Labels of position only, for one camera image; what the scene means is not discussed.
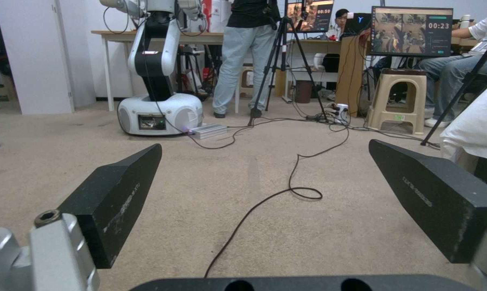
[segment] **beige carpet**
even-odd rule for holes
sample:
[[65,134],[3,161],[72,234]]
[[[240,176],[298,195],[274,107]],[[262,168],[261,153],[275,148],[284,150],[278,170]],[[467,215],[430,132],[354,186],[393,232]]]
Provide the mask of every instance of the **beige carpet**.
[[[210,102],[205,122],[247,123],[246,100],[240,114],[225,120],[211,116]],[[0,226],[23,245],[33,219],[57,207],[96,167],[162,144],[162,162],[138,222],[114,267],[100,271],[105,291],[154,278],[203,276],[247,210],[287,187],[296,153],[316,153],[346,135],[316,123],[275,122],[212,151],[186,137],[128,136],[106,103],[58,116],[21,116],[12,105],[0,105]],[[318,112],[315,102],[302,108]],[[273,100],[265,116],[298,117],[281,100]],[[227,136],[202,142],[220,145],[229,142],[220,140]],[[318,188],[324,199],[306,202],[286,193],[262,205],[210,276],[426,273],[465,282],[466,266],[448,263],[397,201],[368,153],[372,138],[439,155],[416,141],[351,131],[342,147],[299,164],[294,186]]]

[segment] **plastic stool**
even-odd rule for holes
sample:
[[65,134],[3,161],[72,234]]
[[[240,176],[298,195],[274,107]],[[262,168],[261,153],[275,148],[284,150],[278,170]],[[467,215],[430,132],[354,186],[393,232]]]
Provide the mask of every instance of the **plastic stool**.
[[[407,83],[406,106],[388,105],[391,88]],[[368,111],[368,127],[380,130],[386,120],[412,123],[412,134],[423,134],[427,77],[423,70],[384,69],[380,75],[375,99]]]
[[235,92],[235,113],[238,113],[238,105],[240,105],[240,95],[249,94],[253,92],[253,86],[247,86],[247,72],[254,71],[252,64],[243,64],[242,73],[240,78],[238,78],[238,85],[236,86]]

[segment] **camera tripod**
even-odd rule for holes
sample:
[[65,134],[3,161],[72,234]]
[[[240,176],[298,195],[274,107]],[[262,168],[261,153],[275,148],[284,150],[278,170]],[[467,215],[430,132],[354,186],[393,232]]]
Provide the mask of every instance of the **camera tripod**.
[[[310,76],[310,82],[312,83],[312,94],[316,94],[318,97],[319,101],[319,106],[321,107],[321,112],[322,116],[324,117],[325,120],[327,120],[326,112],[324,110],[323,102],[321,102],[321,96],[317,93],[317,89],[315,86],[315,82],[312,77],[312,70],[310,69],[310,66],[308,65],[307,58],[305,55],[305,52],[303,52],[303,48],[301,46],[301,43],[299,42],[299,37],[297,36],[296,28],[294,27],[294,23],[292,22],[292,19],[288,17],[288,0],[285,0],[285,11],[284,11],[284,16],[281,18],[281,22],[279,27],[277,28],[277,33],[274,39],[273,43],[273,49],[271,50],[271,53],[269,55],[269,59],[267,61],[267,65],[264,68],[264,76],[263,76],[263,81],[260,84],[260,89],[258,90],[258,98],[256,98],[256,101],[254,102],[254,107],[251,109],[251,118],[249,119],[249,124],[248,126],[250,127],[252,125],[252,121],[260,116],[259,110],[258,110],[258,102],[260,101],[260,97],[263,92],[264,84],[265,81],[267,80],[267,76],[270,73],[271,69],[273,69],[272,76],[271,76],[271,84],[269,85],[269,92],[267,96],[267,107],[266,111],[268,111],[269,107],[269,101],[271,99],[271,90],[273,88],[273,82],[274,82],[274,76],[277,68],[280,68],[281,71],[286,71],[286,48],[287,48],[287,39],[286,35],[288,33],[288,27],[292,28],[292,34],[294,35],[294,41],[297,44],[299,48],[299,52],[301,53],[301,57],[303,58],[303,62],[305,64],[305,68],[308,72],[308,75]],[[281,66],[277,66],[277,61],[279,59],[279,55],[281,54]]]

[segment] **trash can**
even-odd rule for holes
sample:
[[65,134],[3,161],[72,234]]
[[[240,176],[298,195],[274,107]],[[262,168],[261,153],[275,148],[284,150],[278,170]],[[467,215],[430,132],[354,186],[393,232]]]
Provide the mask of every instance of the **trash can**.
[[310,103],[312,96],[312,82],[311,81],[296,81],[296,94],[294,96],[297,103]]

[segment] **black hair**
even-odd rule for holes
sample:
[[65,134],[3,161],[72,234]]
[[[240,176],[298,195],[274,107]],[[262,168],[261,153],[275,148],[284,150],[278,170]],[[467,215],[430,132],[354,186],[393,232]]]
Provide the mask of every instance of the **black hair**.
[[342,15],[344,15],[345,13],[348,13],[349,11],[347,9],[339,9],[336,13],[335,13],[335,18],[339,18],[341,17]]

